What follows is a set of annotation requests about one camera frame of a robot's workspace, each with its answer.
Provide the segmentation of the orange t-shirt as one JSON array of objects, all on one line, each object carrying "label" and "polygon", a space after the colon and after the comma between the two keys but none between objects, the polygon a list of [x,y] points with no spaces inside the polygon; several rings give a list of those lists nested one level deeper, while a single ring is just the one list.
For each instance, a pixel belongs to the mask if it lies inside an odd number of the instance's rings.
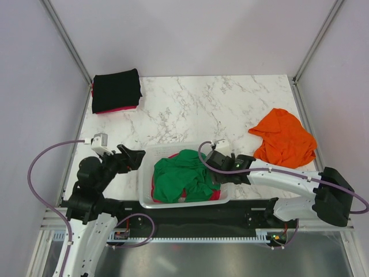
[{"label": "orange t-shirt", "polygon": [[248,132],[262,139],[254,157],[264,162],[296,169],[316,158],[315,138],[287,110],[273,108]]}]

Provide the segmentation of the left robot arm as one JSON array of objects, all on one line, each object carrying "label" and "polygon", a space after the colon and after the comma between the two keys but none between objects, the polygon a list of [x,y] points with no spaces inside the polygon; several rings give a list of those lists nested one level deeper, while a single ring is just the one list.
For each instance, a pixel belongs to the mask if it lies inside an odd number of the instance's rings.
[{"label": "left robot arm", "polygon": [[66,207],[67,227],[55,276],[94,276],[97,262],[114,227],[126,222],[122,202],[107,199],[103,192],[118,174],[138,170],[144,150],[130,150],[122,144],[116,151],[93,142],[96,156],[79,164],[77,182]]}]

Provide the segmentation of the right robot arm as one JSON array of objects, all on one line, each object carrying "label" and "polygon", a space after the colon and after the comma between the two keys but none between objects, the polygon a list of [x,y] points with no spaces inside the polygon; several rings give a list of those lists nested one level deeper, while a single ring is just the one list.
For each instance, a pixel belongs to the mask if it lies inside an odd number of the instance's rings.
[{"label": "right robot arm", "polygon": [[336,169],[302,172],[268,165],[247,155],[225,156],[216,150],[207,155],[205,163],[218,183],[263,185],[296,194],[268,201],[264,220],[270,227],[296,219],[320,219],[337,227],[348,224],[354,189]]}]

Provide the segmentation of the white plastic basket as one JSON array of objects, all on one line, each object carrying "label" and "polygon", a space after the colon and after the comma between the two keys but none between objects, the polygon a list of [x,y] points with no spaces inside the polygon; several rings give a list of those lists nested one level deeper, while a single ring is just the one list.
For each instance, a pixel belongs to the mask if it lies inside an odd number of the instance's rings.
[{"label": "white plastic basket", "polygon": [[153,198],[153,172],[154,165],[162,158],[169,158],[183,149],[198,150],[199,142],[169,143],[149,145],[146,147],[146,154],[138,170],[138,195],[139,202],[146,209],[161,208],[185,208],[205,205],[225,204],[232,200],[234,188],[231,183],[222,184],[220,196],[217,200],[185,202],[184,198],[179,199],[178,203],[166,204],[154,201]]}]

